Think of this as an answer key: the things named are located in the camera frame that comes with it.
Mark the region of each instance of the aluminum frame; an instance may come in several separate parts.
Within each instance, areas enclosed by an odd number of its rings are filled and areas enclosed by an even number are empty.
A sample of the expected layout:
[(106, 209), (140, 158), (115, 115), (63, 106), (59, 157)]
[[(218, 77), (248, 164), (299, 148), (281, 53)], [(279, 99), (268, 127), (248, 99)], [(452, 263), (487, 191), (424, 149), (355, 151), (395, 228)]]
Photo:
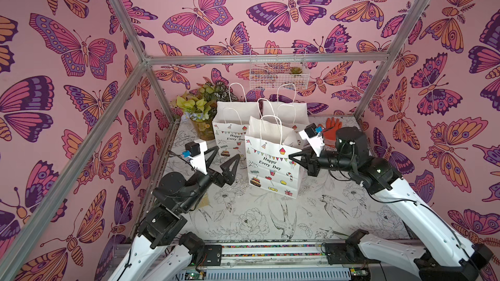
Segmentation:
[[(417, 22), (423, 9), (427, 6), (429, 0), (415, 0), (413, 7), (409, 11), (407, 17), (405, 18), (399, 32), (397, 33), (388, 53), (343, 53), (343, 54), (307, 54), (305, 59), (308, 62), (337, 62), (337, 61), (383, 61), (379, 66), (377, 72), (375, 73), (372, 82), (368, 85), (364, 96), (361, 99), (355, 116), (359, 118), (366, 108), (369, 100), (375, 93), (378, 85), (384, 78), (384, 76), (389, 71), (389, 68), (397, 57), (398, 51), (401, 49), (404, 41), (409, 35), (411, 29)], [(104, 135), (108, 132), (109, 127), (113, 123), (118, 112), (122, 109), (125, 104), (128, 95), (132, 92), (134, 86), (137, 85), (139, 79), (145, 74), (153, 90), (158, 97), (162, 108), (165, 110), (169, 120), (173, 122), (172, 111), (168, 104), (168, 100), (163, 95), (158, 80), (155, 78), (154, 72), (152, 71), (152, 65), (164, 65), (164, 64), (222, 64), (222, 63), (250, 63), (250, 55), (248, 56), (181, 56), (181, 57), (150, 57), (142, 47), (142, 44), (137, 36), (130, 17), (122, 4), (121, 0), (109, 0), (109, 3), (115, 10), (116, 16), (121, 24), (121, 27), (127, 36), (130, 45), (139, 59), (139, 62), (134, 67), (131, 75), (127, 78), (125, 83), (122, 85), (117, 96), (113, 99), (109, 107), (104, 111), (104, 114), (99, 118), (95, 127), (88, 134), (82, 145), (72, 157), (72, 159), (66, 164), (66, 166), (61, 171), (58, 180), (54, 183), (52, 189), (49, 192), (50, 200), (43, 200), (40, 206), (36, 209), (33, 215), (30, 217), (29, 222), (22, 228), (21, 232), (17, 235), (13, 244), (7, 250), (3, 256), (3, 260), (0, 262), (0, 280), (9, 281), (15, 278), (17, 272), (21, 266), (25, 263), (27, 256), (31, 253), (33, 247), (40, 239), (41, 235), (44, 233), (50, 219), (52, 219), (53, 214), (59, 208), (61, 202), (70, 192), (74, 182), (77, 179), (78, 174), (83, 169), (86, 161), (88, 160), (91, 153), (97, 148), (100, 141), (103, 139)], [(258, 55), (257, 58), (262, 61), (267, 61), (272, 58), (276, 61), (276, 55)], [(281, 62), (287, 62), (287, 59), (293, 59), (290, 55), (278, 55), (278, 60)], [(175, 130), (169, 131), (169, 135), (174, 134)], [(164, 146), (161, 155), (165, 157), (167, 147)], [(164, 161), (157, 166), (156, 170), (161, 170), (164, 166)]]
[(418, 18), (420, 17), (420, 15), (422, 15), (422, 12), (427, 7), (429, 1), (430, 0), (415, 0), (413, 2), (413, 5), (404, 18), (403, 23), (401, 24), (401, 27), (399, 28), (395, 38), (391, 42), (391, 46), (388, 50), (388, 59), (378, 66), (378, 70), (373, 75), (370, 84), (368, 84), (368, 87), (366, 88), (365, 93), (363, 94), (363, 97), (361, 98), (361, 101), (359, 102), (358, 107), (354, 112), (354, 117), (356, 117), (356, 119), (359, 119), (361, 117), (366, 107), (368, 106), (368, 103), (375, 94), (375, 91), (377, 91), (378, 86), (391, 69), (391, 65), (396, 59), (397, 54), (403, 47), (404, 42), (406, 41), (408, 35), (411, 33), (412, 29), (415, 27)]

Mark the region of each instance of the potted plant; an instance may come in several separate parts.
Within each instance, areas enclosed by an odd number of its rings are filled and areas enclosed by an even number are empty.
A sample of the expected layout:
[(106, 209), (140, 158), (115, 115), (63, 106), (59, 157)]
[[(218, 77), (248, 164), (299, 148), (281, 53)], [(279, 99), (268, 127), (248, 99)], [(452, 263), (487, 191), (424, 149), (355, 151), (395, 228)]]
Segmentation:
[(217, 101), (229, 101), (228, 87), (224, 84), (207, 82), (196, 91), (185, 92), (177, 97), (177, 107), (191, 120), (200, 139), (215, 139), (212, 120), (217, 114)]

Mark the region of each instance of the gift bag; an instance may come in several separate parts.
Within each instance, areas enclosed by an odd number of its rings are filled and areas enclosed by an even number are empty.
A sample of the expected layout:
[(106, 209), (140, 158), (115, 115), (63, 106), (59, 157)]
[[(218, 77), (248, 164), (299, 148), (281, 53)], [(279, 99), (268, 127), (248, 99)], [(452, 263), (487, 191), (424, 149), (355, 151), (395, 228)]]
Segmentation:
[[(275, 102), (264, 102), (262, 105), (262, 114), (264, 115), (276, 115), (283, 122), (283, 126), (292, 128), (297, 134), (304, 130), (307, 125), (310, 124), (309, 116), (308, 116), (308, 107), (306, 103), (297, 103), (295, 101), (295, 96), (297, 92), (295, 92), (292, 102), (283, 103), (279, 102), (280, 99), (283, 99), (279, 96), (279, 89), (281, 87), (295, 87), (294, 84), (286, 84), (278, 87), (277, 91), (277, 101)], [(276, 123), (276, 120), (269, 120), (272, 123)], [(302, 147), (305, 141), (300, 140), (299, 146)]]
[(291, 147), (296, 143), (297, 133), (284, 127), (275, 115), (262, 118), (275, 118), (278, 124), (250, 118), (245, 135), (248, 181), (255, 187), (296, 198), (303, 169), (288, 155), (300, 151)]
[(236, 154), (245, 157), (245, 132), (248, 129), (250, 117), (259, 118), (260, 109), (257, 102), (221, 102), (217, 101), (217, 114), (212, 121), (219, 153), (230, 158)]

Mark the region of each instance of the orange rubber glove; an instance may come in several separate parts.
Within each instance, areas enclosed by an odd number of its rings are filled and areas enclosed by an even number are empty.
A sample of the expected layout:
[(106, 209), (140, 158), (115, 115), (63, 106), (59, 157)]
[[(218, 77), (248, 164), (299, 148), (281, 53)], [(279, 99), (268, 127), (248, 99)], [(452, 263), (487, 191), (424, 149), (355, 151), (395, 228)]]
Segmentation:
[(333, 117), (330, 117), (327, 119), (327, 127), (325, 128), (325, 131), (323, 133), (323, 137), (327, 140), (333, 140), (335, 141), (336, 139), (336, 132), (337, 129), (342, 127), (342, 122), (340, 119), (334, 119)]

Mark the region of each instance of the flower pot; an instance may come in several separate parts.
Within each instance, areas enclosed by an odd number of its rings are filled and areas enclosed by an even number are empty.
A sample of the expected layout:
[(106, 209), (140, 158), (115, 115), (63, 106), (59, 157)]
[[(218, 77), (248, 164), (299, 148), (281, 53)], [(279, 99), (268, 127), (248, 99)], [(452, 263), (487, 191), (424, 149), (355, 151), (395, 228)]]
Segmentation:
[(202, 140), (209, 141), (209, 140), (214, 140), (216, 137), (214, 135), (214, 128), (212, 126), (212, 120), (213, 119), (208, 119), (208, 120), (191, 120), (192, 126), (195, 128), (195, 131), (198, 135), (198, 137)]

